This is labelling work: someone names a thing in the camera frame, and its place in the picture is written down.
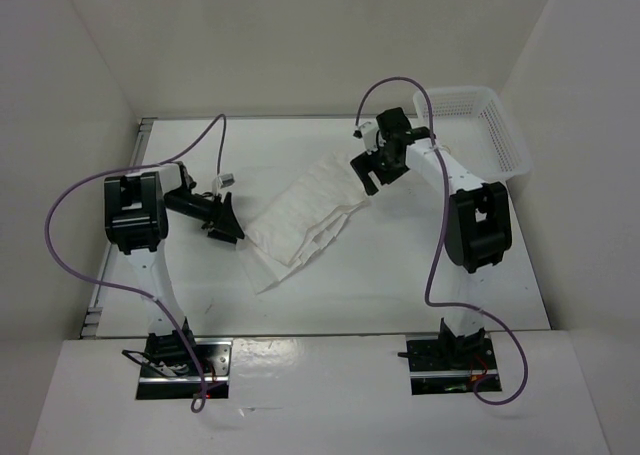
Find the white pleated skirt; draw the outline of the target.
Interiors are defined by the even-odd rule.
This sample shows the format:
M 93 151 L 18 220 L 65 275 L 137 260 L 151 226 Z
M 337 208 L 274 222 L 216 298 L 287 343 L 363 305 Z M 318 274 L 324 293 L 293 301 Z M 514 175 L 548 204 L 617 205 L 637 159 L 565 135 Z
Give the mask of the white pleated skirt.
M 237 253 L 260 294 L 301 270 L 368 204 L 350 156 L 333 152 L 311 164 L 244 229 Z

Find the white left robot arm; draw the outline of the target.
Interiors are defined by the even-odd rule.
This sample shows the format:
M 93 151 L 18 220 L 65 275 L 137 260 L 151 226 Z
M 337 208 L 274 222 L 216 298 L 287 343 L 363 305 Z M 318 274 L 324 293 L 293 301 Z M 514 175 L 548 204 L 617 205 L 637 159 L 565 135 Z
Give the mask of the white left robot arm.
M 148 294 L 145 352 L 151 362 L 180 375 L 196 368 L 199 350 L 169 276 L 165 254 L 168 213 L 201 222 L 208 237 L 222 242 L 236 244 L 245 238 L 232 194 L 197 194 L 195 187 L 180 161 L 108 176 L 103 183 L 106 236 L 134 268 L 139 289 Z

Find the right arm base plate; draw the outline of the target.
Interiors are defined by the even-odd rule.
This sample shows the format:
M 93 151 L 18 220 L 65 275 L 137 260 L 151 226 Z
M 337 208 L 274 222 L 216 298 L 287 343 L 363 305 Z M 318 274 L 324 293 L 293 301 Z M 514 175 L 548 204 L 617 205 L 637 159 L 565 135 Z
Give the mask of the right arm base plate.
M 411 392 L 417 395 L 444 395 L 502 390 L 493 344 L 485 337 L 479 349 L 450 361 L 440 350 L 435 335 L 408 337 L 397 357 L 407 362 Z

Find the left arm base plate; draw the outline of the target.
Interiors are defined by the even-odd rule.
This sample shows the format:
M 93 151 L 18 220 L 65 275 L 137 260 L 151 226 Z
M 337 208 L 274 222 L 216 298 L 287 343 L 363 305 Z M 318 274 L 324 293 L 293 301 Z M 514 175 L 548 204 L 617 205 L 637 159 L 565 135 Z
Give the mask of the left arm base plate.
M 207 383 L 208 399 L 227 399 L 233 342 L 230 338 L 200 338 L 194 352 Z M 121 354 L 139 367 L 137 400 L 192 399 L 200 394 L 201 377 L 189 355 L 183 361 L 161 362 L 148 350 L 123 349 Z

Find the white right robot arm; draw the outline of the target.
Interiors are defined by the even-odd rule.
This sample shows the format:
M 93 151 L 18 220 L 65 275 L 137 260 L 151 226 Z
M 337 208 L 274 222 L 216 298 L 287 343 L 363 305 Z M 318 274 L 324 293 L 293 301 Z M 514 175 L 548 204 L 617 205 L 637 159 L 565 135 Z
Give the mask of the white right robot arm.
M 431 129 L 412 127 L 399 107 L 384 111 L 373 122 L 358 125 L 354 137 L 363 141 L 364 151 L 350 165 L 367 195 L 414 172 L 443 197 L 425 302 L 445 311 L 431 357 L 450 368 L 459 368 L 481 351 L 485 338 L 481 308 L 471 300 L 473 275 L 484 266 L 501 263 L 512 246 L 506 186 L 472 174 L 436 141 Z M 465 274 L 466 280 L 466 286 L 450 302 L 431 298 L 443 255 Z

